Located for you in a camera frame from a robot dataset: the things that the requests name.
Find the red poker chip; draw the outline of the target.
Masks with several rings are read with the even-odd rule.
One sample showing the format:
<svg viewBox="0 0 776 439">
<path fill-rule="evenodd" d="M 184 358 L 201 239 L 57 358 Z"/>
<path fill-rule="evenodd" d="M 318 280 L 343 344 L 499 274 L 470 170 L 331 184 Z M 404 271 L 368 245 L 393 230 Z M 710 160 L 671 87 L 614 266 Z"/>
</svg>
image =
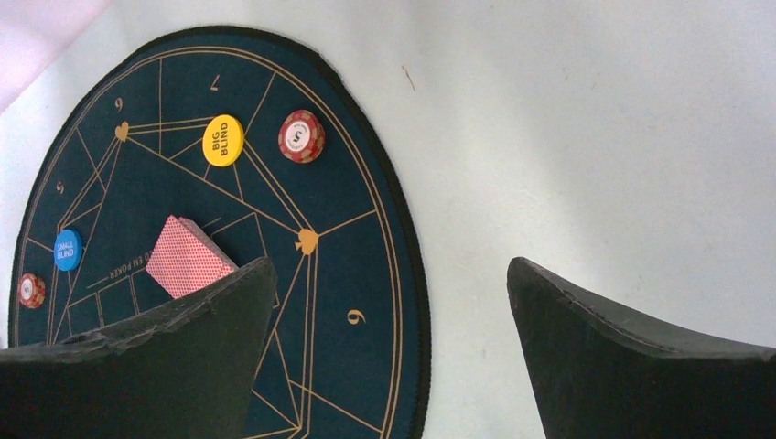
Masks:
<svg viewBox="0 0 776 439">
<path fill-rule="evenodd" d="M 44 280 L 33 273 L 24 273 L 17 284 L 19 303 L 29 309 L 40 308 L 46 298 Z"/>
<path fill-rule="evenodd" d="M 281 154 L 298 164 L 308 164 L 323 153 L 326 134 L 318 117 L 309 110 L 291 112 L 278 133 Z"/>
</svg>

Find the blue small blind button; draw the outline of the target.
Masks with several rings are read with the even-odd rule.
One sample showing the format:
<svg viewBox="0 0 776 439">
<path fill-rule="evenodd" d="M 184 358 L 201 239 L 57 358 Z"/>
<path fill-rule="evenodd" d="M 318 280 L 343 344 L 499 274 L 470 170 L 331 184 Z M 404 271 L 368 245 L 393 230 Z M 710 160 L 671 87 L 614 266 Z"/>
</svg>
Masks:
<svg viewBox="0 0 776 439">
<path fill-rule="evenodd" d="M 69 272 L 81 263 L 83 246 L 81 235 L 72 229 L 62 230 L 53 247 L 53 260 L 60 271 Z"/>
</svg>

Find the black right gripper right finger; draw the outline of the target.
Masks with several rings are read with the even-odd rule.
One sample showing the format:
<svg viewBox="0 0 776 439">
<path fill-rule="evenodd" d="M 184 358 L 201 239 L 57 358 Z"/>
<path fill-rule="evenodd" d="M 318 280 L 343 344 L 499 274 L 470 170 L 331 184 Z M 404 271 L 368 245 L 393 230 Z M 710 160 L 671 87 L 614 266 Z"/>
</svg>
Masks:
<svg viewBox="0 0 776 439">
<path fill-rule="evenodd" d="M 674 325 L 523 257 L 507 288 L 549 438 L 772 438 L 775 351 Z"/>
</svg>

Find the yellow big blind button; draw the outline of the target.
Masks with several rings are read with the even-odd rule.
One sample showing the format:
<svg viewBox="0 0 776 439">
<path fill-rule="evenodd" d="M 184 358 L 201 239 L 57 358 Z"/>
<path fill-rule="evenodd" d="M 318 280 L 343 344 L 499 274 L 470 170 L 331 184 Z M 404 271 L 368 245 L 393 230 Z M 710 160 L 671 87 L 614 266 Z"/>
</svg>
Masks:
<svg viewBox="0 0 776 439">
<path fill-rule="evenodd" d="M 243 151 L 243 126 L 230 114 L 214 117 L 202 136 L 202 153 L 211 166 L 231 166 Z"/>
</svg>

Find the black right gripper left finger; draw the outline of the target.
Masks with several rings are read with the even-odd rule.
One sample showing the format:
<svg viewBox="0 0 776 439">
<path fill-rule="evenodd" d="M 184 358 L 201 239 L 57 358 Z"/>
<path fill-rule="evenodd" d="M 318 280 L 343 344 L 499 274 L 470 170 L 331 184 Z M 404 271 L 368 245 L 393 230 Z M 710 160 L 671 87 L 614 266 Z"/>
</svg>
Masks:
<svg viewBox="0 0 776 439">
<path fill-rule="evenodd" d="M 276 292 L 259 258 L 54 345 L 1 353 L 4 438 L 237 438 Z"/>
</svg>

